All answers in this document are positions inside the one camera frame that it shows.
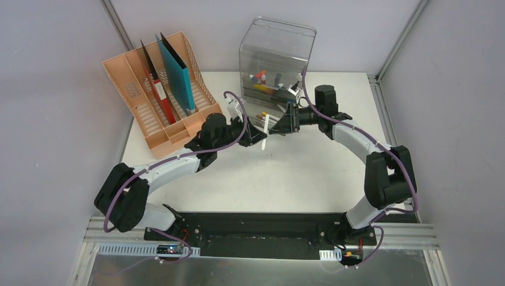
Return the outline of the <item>smoked clear drawer box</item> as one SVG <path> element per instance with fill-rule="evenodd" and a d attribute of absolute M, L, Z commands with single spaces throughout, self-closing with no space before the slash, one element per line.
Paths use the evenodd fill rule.
<path fill-rule="evenodd" d="M 303 24 L 268 17 L 256 17 L 252 21 L 239 47 L 241 96 L 252 124 L 263 127 L 264 120 L 256 115 L 266 112 L 270 114 L 269 124 L 272 125 L 284 114 L 278 104 L 286 109 L 288 103 L 297 103 L 300 95 L 295 97 L 287 89 L 297 81 L 301 84 L 301 73 L 310 60 L 316 35 L 315 28 Z M 266 84 L 261 84 L 260 79 L 252 82 L 249 75 L 263 70 L 266 71 Z M 280 89 L 274 85 L 277 73 L 282 75 Z M 269 90 L 255 89 L 254 85 L 278 90 L 271 94 Z"/>

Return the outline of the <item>red orange small bottle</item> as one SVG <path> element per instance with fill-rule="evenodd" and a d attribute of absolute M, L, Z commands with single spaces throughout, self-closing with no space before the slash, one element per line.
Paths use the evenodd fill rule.
<path fill-rule="evenodd" d="M 265 71 L 265 70 L 260 71 L 259 73 L 257 73 L 257 74 L 255 75 L 255 77 L 256 77 L 256 78 L 258 78 L 258 79 L 260 79 L 260 78 L 261 78 L 264 74 L 266 74 L 266 71 Z"/>

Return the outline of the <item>teal folder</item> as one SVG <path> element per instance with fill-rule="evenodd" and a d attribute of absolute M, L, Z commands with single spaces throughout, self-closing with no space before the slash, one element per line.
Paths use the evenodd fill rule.
<path fill-rule="evenodd" d="M 189 69 L 167 38 L 156 36 L 158 48 L 167 75 L 170 92 L 183 112 L 190 116 L 196 112 Z"/>

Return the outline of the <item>peach plastic file organizer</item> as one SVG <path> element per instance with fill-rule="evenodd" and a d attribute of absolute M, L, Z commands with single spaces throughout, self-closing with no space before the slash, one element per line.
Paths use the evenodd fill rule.
<path fill-rule="evenodd" d="M 222 109 L 207 89 L 190 41 L 182 33 L 168 36 L 188 67 L 195 111 L 188 113 L 170 92 L 157 42 L 103 61 L 110 80 L 138 123 L 145 147 L 156 159 L 188 143 L 201 129 L 208 115 Z"/>

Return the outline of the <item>dark blue small bottle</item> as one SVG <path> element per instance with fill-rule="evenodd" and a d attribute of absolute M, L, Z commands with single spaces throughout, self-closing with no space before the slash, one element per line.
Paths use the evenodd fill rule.
<path fill-rule="evenodd" d="M 279 87 L 280 80 L 281 80 L 282 75 L 280 73 L 277 73 L 274 79 L 274 85 L 275 87 Z"/>

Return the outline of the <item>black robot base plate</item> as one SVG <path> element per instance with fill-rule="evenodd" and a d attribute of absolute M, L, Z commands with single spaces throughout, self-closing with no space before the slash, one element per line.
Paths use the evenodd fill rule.
<path fill-rule="evenodd" d="M 205 257 L 318 260 L 321 250 L 377 244 L 371 227 L 353 230 L 342 213 L 181 212 L 167 233 Z"/>

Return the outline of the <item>white marker green cap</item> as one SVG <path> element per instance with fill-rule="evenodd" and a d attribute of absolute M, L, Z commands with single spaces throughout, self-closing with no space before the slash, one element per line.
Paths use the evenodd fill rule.
<path fill-rule="evenodd" d="M 279 109 L 280 109 L 283 113 L 285 113 L 285 112 L 286 112 L 285 107 L 283 107 L 283 106 L 282 106 L 282 105 L 280 105 L 280 104 L 278 104 L 277 106 L 279 107 Z"/>

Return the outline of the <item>aluminium frame rail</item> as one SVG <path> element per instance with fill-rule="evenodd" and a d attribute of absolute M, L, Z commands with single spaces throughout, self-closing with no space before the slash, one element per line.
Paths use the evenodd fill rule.
<path fill-rule="evenodd" d="M 185 256 L 200 257 L 201 249 L 180 245 L 177 241 L 146 241 L 145 230 L 135 228 L 129 232 L 114 230 L 106 233 L 103 230 L 104 217 L 92 216 L 83 241 L 85 243 L 97 243 L 98 253 L 116 256 L 142 256 L 158 258 L 181 258 Z"/>

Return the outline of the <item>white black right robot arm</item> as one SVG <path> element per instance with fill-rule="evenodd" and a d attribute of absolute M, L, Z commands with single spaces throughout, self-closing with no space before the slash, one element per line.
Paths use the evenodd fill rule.
<path fill-rule="evenodd" d="M 358 127 L 352 117 L 340 112 L 332 85 L 315 87 L 314 95 L 315 102 L 308 107 L 288 104 L 285 114 L 269 129 L 269 134 L 289 134 L 297 132 L 302 125 L 317 125 L 321 133 L 361 160 L 365 167 L 364 197 L 345 213 L 338 228 L 339 239 L 353 244 L 360 239 L 361 229 L 394 210 L 396 204 L 415 198 L 412 158 L 406 147 L 379 143 Z"/>

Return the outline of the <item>red folder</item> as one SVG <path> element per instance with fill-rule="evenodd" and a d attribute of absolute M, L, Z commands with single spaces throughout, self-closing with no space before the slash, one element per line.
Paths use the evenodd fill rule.
<path fill-rule="evenodd" d="M 169 103 L 166 90 L 159 78 L 159 75 L 154 67 L 151 57 L 141 41 L 142 53 L 145 57 L 144 71 L 148 79 L 149 85 L 151 87 L 152 93 L 155 96 L 155 100 L 161 108 L 164 114 L 164 118 L 168 121 L 169 125 L 176 123 L 176 118 L 173 114 L 172 107 Z"/>

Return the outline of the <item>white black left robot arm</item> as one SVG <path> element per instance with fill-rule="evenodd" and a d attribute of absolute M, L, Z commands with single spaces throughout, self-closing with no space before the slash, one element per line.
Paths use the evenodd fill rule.
<path fill-rule="evenodd" d="M 128 232 L 138 226 L 157 229 L 167 241 L 178 239 L 182 226 L 175 210 L 149 203 L 148 197 L 175 179 L 205 169 L 217 159 L 218 151 L 235 144 L 249 147 L 266 138 L 267 134 L 248 120 L 235 117 L 228 122 L 221 113 L 212 113 L 195 137 L 173 156 L 136 167 L 115 165 L 93 202 L 105 215 L 105 232 Z"/>

